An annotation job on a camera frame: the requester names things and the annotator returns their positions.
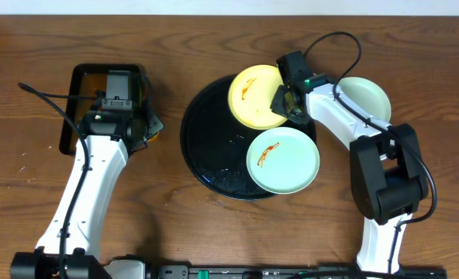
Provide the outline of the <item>green yellow sponge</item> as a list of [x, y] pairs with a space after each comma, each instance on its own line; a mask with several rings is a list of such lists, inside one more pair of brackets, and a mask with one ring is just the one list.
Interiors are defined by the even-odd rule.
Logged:
[[159, 136], [160, 132], [155, 133], [152, 137], [150, 137], [147, 140], [147, 143], [150, 143], [151, 141], [155, 140]]

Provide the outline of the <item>yellow plate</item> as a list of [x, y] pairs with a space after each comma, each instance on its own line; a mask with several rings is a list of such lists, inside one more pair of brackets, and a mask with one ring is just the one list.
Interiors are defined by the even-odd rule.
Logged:
[[287, 119], [271, 111], [278, 87], [283, 85], [279, 70], [271, 65], [255, 65], [241, 71], [231, 82], [228, 104], [233, 116], [252, 129], [272, 129]]

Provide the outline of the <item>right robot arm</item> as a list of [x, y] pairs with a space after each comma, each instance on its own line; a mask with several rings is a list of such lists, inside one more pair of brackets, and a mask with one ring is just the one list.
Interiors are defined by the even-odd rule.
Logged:
[[364, 216], [357, 265], [397, 274], [406, 226], [428, 195], [415, 130], [390, 124], [387, 95], [372, 81], [314, 74], [299, 51], [278, 58], [277, 66], [283, 83], [271, 111], [297, 123], [320, 122], [349, 150], [352, 196]]

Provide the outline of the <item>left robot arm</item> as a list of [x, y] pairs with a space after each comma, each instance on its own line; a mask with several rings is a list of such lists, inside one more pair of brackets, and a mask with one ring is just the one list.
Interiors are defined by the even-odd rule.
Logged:
[[100, 264], [99, 250], [112, 193], [129, 157], [146, 148], [164, 124], [151, 107], [153, 87], [141, 73], [110, 71], [106, 89], [75, 121], [53, 96], [18, 86], [53, 107], [76, 133], [74, 165], [58, 208], [33, 252], [18, 252], [12, 278], [149, 278], [143, 260], [124, 256]]

